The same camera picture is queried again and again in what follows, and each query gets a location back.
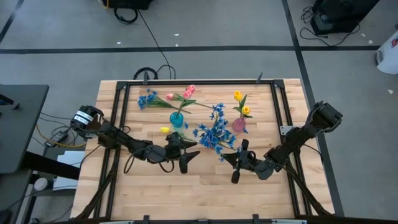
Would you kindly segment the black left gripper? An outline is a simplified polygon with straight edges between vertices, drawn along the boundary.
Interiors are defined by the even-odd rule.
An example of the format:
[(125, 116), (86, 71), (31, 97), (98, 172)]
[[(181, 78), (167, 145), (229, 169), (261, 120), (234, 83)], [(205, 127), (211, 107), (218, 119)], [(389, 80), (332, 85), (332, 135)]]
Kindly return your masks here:
[(166, 145), (166, 157), (169, 159), (177, 159), (179, 162), (180, 172), (186, 174), (188, 172), (188, 162), (200, 154), (200, 151), (186, 152), (190, 147), (196, 146), (195, 141), (186, 141), (181, 138), (179, 133), (174, 132), (166, 137), (168, 144)]

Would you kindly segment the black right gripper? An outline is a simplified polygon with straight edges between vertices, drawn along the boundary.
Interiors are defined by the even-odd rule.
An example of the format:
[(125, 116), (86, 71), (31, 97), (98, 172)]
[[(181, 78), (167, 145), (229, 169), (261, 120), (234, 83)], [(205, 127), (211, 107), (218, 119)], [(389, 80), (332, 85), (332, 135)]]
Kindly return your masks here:
[(236, 158), (228, 160), (228, 162), (234, 167), (234, 172), (231, 178), (231, 182), (233, 184), (237, 184), (239, 182), (241, 169), (251, 172), (255, 171), (255, 167), (257, 165), (256, 153), (254, 151), (249, 151), (248, 146), (249, 141), (247, 139), (243, 139), (237, 153), (222, 153), (224, 158)]

